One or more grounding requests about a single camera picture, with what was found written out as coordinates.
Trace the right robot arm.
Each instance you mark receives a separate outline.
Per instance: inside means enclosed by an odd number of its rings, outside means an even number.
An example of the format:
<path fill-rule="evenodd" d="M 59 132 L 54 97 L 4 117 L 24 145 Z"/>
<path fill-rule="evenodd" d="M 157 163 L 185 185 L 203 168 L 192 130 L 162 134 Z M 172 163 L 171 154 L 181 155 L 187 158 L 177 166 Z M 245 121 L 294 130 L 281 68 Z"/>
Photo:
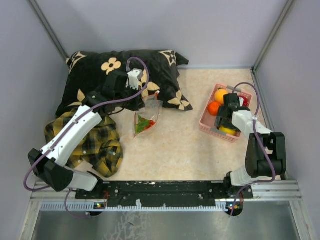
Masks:
<path fill-rule="evenodd" d="M 224 194 L 235 198 L 244 187 L 273 182 L 286 172 L 286 139 L 283 133 L 263 126 L 256 114 L 241 105 L 236 93 L 224 95 L 223 100 L 215 126 L 220 132 L 242 133 L 248 139 L 244 165 L 228 172 L 223 180 Z"/>

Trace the red strawberries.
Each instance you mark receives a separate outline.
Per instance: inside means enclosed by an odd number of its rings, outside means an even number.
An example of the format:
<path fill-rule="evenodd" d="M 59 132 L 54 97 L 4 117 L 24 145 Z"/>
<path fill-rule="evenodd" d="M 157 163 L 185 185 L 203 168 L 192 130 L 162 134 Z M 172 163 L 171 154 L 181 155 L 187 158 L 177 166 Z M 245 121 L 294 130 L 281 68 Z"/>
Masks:
<path fill-rule="evenodd" d="M 146 129 L 149 129 L 149 128 L 153 127 L 155 124 L 156 124 L 155 121 L 149 120 L 149 121 L 148 121 L 148 124 L 147 124 L 147 126 L 146 126 L 145 128 L 146 128 Z"/>

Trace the yellow lemon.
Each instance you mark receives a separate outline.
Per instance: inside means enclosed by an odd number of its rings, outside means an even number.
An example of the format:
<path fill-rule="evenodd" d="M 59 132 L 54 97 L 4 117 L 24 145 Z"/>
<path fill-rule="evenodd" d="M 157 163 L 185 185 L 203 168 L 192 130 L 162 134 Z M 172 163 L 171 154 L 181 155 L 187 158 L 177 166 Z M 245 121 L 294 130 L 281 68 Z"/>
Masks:
<path fill-rule="evenodd" d="M 220 130 L 221 132 L 226 133 L 226 134 L 229 134 L 229 135 L 231 135 L 231 136 L 237 136 L 237 134 L 238 134 L 236 130 L 230 129 L 230 128 L 227 128 L 227 127 L 224 127 L 224 126 L 221 126 L 221 127 L 219 128 L 219 130 Z"/>

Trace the green leaf fruit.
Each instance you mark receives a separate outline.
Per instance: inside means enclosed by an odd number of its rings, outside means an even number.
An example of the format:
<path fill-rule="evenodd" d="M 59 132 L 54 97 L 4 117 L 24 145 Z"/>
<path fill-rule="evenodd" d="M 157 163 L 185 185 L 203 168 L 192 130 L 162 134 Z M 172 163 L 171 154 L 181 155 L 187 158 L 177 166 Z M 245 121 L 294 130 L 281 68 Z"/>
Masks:
<path fill-rule="evenodd" d="M 145 119 L 141 115 L 138 115 L 137 123 L 136 123 L 136 133 L 139 134 L 147 129 L 147 127 L 150 125 L 150 121 L 148 119 Z"/>

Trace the clear zip top bag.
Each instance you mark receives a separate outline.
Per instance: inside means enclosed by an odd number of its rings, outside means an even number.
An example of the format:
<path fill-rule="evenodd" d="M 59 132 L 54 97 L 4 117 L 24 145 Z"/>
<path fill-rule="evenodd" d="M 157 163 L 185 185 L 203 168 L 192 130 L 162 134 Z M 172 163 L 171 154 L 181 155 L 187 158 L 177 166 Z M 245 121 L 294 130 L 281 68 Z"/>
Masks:
<path fill-rule="evenodd" d="M 160 90 L 157 90 L 154 94 L 142 98 L 144 107 L 136 111 L 134 114 L 134 138 L 146 136 L 155 129 L 163 108 L 163 102 L 159 100 L 159 94 Z M 136 123 L 138 122 L 138 115 L 141 115 L 147 120 L 155 121 L 155 125 L 144 130 L 143 132 L 136 133 Z"/>

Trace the orange tangerine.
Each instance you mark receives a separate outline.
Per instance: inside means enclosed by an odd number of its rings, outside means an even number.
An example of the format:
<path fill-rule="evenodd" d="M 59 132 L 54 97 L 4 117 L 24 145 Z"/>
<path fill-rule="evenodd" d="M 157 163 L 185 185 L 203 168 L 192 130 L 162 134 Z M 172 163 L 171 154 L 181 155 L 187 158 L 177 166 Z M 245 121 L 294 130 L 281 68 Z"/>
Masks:
<path fill-rule="evenodd" d="M 219 102 L 213 101 L 208 105 L 207 111 L 211 116 L 217 116 L 220 106 L 221 104 Z"/>

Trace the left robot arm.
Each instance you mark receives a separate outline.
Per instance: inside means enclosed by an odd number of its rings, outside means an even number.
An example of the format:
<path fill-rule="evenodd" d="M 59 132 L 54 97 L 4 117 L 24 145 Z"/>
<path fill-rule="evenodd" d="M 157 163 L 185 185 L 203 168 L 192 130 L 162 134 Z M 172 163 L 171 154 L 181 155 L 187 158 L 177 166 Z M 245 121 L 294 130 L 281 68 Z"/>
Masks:
<path fill-rule="evenodd" d="M 138 99 L 141 94 L 139 81 L 143 75 L 143 71 L 136 68 L 126 72 L 114 71 L 98 90 L 88 93 L 57 136 L 40 150 L 33 148 L 28 153 L 34 175 L 56 192 L 80 189 L 95 199 L 101 197 L 104 186 L 98 183 L 98 177 L 70 169 L 66 166 L 67 162 L 76 147 L 103 117 L 115 108 Z"/>

